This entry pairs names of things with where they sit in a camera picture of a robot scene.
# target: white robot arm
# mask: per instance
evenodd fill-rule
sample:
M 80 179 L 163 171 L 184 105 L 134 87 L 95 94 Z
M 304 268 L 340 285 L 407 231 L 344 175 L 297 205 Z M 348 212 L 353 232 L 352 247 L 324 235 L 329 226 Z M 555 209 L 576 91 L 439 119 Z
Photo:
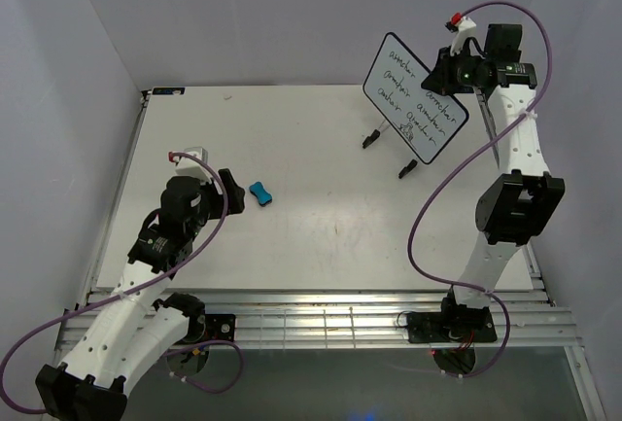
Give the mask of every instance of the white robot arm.
M 536 97 L 535 69 L 520 62 L 522 27 L 490 24 L 481 51 L 470 18 L 456 15 L 446 26 L 457 36 L 451 47 L 440 49 L 422 88 L 441 95 L 475 92 L 492 139 L 524 118 Z M 467 41 L 480 56 L 470 54 Z M 535 115 L 528 114 L 494 151 L 500 177 L 477 202 L 475 224 L 480 232 L 458 280 L 488 292 L 512 257 L 542 232 L 565 191 L 564 180 L 551 176 L 542 156 Z M 408 313 L 409 340 L 447 342 L 470 335 L 474 342 L 496 341 L 489 307 L 487 293 L 455 284 L 440 312 Z
M 207 162 L 202 148 L 185 150 Z M 205 305 L 190 295 L 157 298 L 173 276 L 131 295 L 125 292 L 145 284 L 185 260 L 192 242 L 207 223 L 223 212 L 223 197 L 208 174 L 195 162 L 176 162 L 160 198 L 160 208 L 149 214 L 129 252 L 118 286 L 121 295 L 99 312 L 86 334 L 57 368 L 45 365 L 36 384 L 47 412 L 63 421 L 120 420 L 127 397 L 147 370 L 173 344 L 204 335 Z M 219 170 L 226 188 L 227 215 L 244 210 L 244 190 L 227 169 Z M 138 330 L 155 306 L 157 313 Z

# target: blue sponge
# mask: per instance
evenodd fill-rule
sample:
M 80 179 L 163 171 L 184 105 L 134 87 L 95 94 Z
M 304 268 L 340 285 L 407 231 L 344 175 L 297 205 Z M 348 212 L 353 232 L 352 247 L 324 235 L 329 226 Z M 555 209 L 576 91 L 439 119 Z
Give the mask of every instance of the blue sponge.
M 265 190 L 261 181 L 257 181 L 249 187 L 249 191 L 257 198 L 261 207 L 272 202 L 272 194 Z

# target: white table surface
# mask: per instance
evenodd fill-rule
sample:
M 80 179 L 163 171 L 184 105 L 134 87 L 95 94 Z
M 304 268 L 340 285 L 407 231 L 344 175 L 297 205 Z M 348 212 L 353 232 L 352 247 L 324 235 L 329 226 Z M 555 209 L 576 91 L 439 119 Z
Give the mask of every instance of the white table surface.
M 412 222 L 434 187 L 486 142 L 474 97 L 470 120 L 431 165 L 404 179 L 414 155 L 390 128 L 361 143 L 382 116 L 360 86 L 186 88 L 152 96 L 123 188 L 97 287 L 116 286 L 145 216 L 174 176 L 171 150 L 203 146 L 243 188 L 262 181 L 272 204 L 229 216 L 214 242 L 177 274 L 176 290 L 441 290 L 406 257 Z M 427 271 L 457 279 L 475 242 L 475 203 L 497 178 L 492 154 L 474 162 L 432 205 L 415 239 Z M 214 223 L 199 234 L 202 241 Z M 518 253 L 497 286 L 530 290 Z

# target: whiteboard stand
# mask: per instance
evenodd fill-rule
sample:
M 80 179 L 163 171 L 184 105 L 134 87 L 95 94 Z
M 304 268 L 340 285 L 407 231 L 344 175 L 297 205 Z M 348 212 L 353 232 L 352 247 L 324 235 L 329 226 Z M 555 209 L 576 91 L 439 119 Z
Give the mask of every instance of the whiteboard stand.
M 368 148 L 371 144 L 373 144 L 375 141 L 378 140 L 378 138 L 383 132 L 385 132 L 390 127 L 391 127 L 391 124 L 389 123 L 389 121 L 387 119 L 383 120 L 380 123 L 380 125 L 376 129 L 373 130 L 371 134 L 365 137 L 365 139 L 363 140 L 363 148 L 364 149 Z M 417 161 L 416 158 L 412 159 L 411 161 L 408 162 L 406 166 L 404 166 L 399 171 L 399 174 L 397 175 L 397 177 L 401 180 L 404 176 L 406 176 L 408 173 L 414 170 L 418 164 L 419 162 Z

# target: white wall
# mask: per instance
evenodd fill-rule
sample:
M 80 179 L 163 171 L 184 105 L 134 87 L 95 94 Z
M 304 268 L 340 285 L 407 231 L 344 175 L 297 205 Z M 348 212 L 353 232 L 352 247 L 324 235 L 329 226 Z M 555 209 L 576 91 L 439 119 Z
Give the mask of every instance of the white wall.
M 433 64 L 448 17 L 485 0 L 90 1 L 134 82 L 149 88 L 360 83 L 390 30 Z
M 572 308 L 609 419 L 622 419 L 620 4 L 532 5 L 555 56 L 551 88 L 537 110 L 541 144 L 549 166 L 567 183 L 536 254 L 549 292 Z M 543 63 L 539 37 L 531 34 L 524 50 L 525 58 Z
M 0 354 L 73 308 L 111 205 L 139 93 L 88 0 L 0 0 Z M 38 407 L 34 378 L 57 329 L 9 365 Z M 0 419 L 21 419 L 0 403 Z

